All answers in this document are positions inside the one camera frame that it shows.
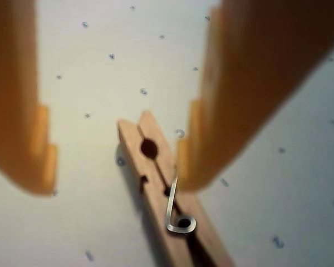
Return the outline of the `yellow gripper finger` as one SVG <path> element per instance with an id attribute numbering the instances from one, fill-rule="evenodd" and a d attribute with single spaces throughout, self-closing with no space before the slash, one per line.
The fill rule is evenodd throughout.
<path id="1" fill-rule="evenodd" d="M 207 186 L 334 48 L 334 1 L 221 1 L 178 143 L 180 191 Z"/>
<path id="2" fill-rule="evenodd" d="M 0 1 L 0 171 L 36 195 L 53 193 L 57 147 L 38 99 L 35 1 Z"/>

